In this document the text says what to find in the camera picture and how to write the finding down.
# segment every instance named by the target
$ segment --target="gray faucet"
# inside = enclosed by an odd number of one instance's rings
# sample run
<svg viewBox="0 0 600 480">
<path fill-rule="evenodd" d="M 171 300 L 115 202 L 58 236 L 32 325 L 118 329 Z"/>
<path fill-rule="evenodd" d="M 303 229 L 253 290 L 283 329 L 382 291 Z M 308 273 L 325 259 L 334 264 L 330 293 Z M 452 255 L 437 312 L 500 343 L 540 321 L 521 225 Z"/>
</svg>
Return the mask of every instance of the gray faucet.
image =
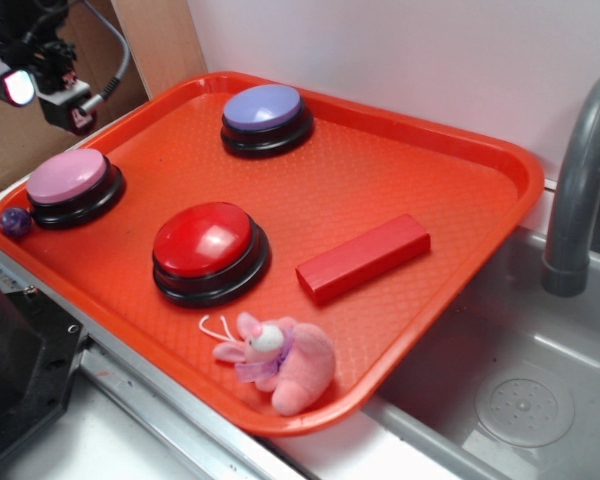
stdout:
<svg viewBox="0 0 600 480">
<path fill-rule="evenodd" d="M 561 297 L 587 286 L 589 250 L 600 252 L 600 80 L 571 134 L 556 189 L 542 285 Z"/>
</svg>

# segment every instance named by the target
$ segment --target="pink button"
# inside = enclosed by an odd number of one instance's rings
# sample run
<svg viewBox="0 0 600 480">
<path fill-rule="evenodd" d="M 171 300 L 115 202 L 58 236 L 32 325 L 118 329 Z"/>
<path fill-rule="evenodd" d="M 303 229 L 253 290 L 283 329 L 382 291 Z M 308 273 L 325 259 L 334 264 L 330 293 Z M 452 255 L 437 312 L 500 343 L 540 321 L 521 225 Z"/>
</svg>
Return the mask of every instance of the pink button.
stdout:
<svg viewBox="0 0 600 480">
<path fill-rule="evenodd" d="M 86 192 L 107 170 L 97 150 L 70 150 L 51 157 L 36 168 L 27 181 L 27 193 L 34 202 L 54 204 Z"/>
</svg>

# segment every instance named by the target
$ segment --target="plastic tray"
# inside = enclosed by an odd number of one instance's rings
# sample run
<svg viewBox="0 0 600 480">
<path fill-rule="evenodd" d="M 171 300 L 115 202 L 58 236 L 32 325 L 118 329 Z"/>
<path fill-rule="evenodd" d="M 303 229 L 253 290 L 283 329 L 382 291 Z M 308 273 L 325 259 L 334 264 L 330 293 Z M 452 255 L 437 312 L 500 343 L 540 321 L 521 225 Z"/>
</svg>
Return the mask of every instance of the plastic tray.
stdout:
<svg viewBox="0 0 600 480">
<path fill-rule="evenodd" d="M 217 73 L 180 84 L 87 142 L 127 180 L 121 202 L 66 231 L 34 226 L 0 248 L 244 430 L 296 435 L 362 406 L 535 203 L 544 175 L 514 145 L 298 89 L 315 116 L 311 138 L 265 160 L 229 155 L 221 116 L 232 95 L 262 83 Z M 272 266 L 240 300 L 208 310 L 171 305 L 151 276 L 153 240 L 186 207 L 226 201 L 271 242 Z M 19 187 L 0 203 L 27 207 Z M 402 214 L 431 234 L 431 252 L 318 307 L 295 267 Z M 306 412 L 285 418 L 270 395 L 239 384 L 198 330 L 205 314 L 291 315 L 321 326 L 337 353 L 335 380 Z"/>
</svg>

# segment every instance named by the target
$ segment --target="small purple ball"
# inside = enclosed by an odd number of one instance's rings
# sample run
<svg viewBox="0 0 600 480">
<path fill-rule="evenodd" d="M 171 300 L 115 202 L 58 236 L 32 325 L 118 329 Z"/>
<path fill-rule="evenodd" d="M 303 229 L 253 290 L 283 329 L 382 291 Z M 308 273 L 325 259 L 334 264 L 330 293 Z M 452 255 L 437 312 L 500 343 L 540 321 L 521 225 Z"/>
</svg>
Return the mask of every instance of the small purple ball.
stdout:
<svg viewBox="0 0 600 480">
<path fill-rule="evenodd" d="M 7 208 L 0 215 L 0 230 L 8 237 L 22 237 L 31 231 L 31 215 L 21 207 Z"/>
</svg>

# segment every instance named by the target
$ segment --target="stainless steel sink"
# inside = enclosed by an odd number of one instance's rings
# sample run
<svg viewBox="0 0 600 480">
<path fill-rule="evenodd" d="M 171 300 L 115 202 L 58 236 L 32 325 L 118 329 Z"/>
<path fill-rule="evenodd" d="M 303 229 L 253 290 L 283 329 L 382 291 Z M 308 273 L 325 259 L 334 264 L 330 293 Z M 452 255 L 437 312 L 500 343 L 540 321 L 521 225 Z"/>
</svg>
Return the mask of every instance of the stainless steel sink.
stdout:
<svg viewBox="0 0 600 480">
<path fill-rule="evenodd" d="M 543 249 L 516 230 L 366 408 L 467 478 L 600 479 L 600 255 L 559 298 Z"/>
</svg>

